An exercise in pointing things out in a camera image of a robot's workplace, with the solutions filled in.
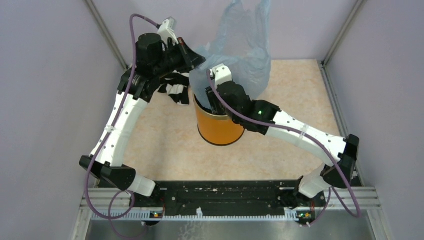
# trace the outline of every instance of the plastic bag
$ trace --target plastic bag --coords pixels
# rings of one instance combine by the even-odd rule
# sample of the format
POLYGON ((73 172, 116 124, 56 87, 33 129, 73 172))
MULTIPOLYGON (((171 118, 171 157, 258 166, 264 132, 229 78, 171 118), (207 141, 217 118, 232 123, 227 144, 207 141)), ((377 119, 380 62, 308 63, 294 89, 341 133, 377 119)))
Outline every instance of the plastic bag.
POLYGON ((270 80, 271 57, 268 32, 271 0, 261 0, 255 11, 244 10, 241 0, 233 0, 225 9, 216 38, 196 53, 206 61, 189 74, 189 81, 200 104, 210 109, 205 89, 209 87, 206 70, 225 64, 236 84, 244 87, 250 99, 256 99, 270 80))

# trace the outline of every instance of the cable clip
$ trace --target cable clip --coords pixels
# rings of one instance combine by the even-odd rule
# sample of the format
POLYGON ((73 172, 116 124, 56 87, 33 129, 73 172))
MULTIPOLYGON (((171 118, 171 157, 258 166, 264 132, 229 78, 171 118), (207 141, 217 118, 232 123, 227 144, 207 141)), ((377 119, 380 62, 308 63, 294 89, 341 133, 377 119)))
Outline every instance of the cable clip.
POLYGON ((308 124, 304 124, 303 127, 300 129, 302 132, 299 135, 299 138, 294 143, 294 145, 296 147, 299 147, 299 144, 302 142, 302 139, 304 138, 304 136, 305 136, 306 132, 308 131, 308 129, 309 129, 309 125, 308 124))
POLYGON ((116 130, 116 128, 115 128, 114 126, 112 126, 112 125, 106 125, 106 127, 104 128, 104 130, 105 130, 108 134, 110 134, 111 132, 115 131, 115 130, 116 130))

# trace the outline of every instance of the gold rim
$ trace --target gold rim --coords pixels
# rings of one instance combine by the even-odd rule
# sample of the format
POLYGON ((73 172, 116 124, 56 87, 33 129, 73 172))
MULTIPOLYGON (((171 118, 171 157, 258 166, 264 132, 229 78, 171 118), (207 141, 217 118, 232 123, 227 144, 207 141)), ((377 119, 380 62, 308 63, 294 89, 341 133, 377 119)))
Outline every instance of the gold rim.
POLYGON ((198 109, 203 115, 207 116, 210 119, 215 119, 215 120, 228 120, 228 119, 230 119, 228 117, 228 115, 214 115, 212 113, 209 113, 209 112, 203 110, 199 106, 198 101, 196 100, 196 96, 194 94, 193 94, 193 102, 194 102, 194 105, 196 106, 196 109, 198 109))

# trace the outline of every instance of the wall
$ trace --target wall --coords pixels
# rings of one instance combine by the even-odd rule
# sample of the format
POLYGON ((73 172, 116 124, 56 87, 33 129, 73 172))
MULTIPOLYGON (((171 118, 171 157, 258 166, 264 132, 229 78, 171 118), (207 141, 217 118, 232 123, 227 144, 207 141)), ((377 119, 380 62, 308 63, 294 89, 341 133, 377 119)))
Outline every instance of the wall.
POLYGON ((424 2, 368 1, 329 65, 395 239, 422 239, 424 2))
MULTIPOLYGON (((219 20, 231 0, 128 0, 93 1, 127 63, 131 61, 128 16, 137 13, 161 23, 177 20, 175 33, 196 49, 215 38, 219 20)), ((253 10, 258 0, 244 0, 253 10)), ((269 49, 273 59, 323 60, 356 0, 272 1, 269 19, 269 49)), ((156 32, 150 24, 137 20, 136 36, 156 32)))
POLYGON ((1 1, 0 33, 0 238, 68 239, 122 70, 81 0, 1 1))

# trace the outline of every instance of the floor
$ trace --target floor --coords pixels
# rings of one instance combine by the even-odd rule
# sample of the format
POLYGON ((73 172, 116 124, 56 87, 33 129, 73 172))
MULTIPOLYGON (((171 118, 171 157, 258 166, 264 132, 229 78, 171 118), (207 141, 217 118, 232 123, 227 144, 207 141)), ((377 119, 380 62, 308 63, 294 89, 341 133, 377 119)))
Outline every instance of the floor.
MULTIPOLYGON (((339 134, 316 60, 273 60, 268 88, 258 99, 339 134)), ((198 133, 190 100, 180 106, 156 93, 132 132, 124 164, 157 181, 218 181, 298 179, 322 163, 290 143, 247 131, 230 146, 210 145, 198 133)))

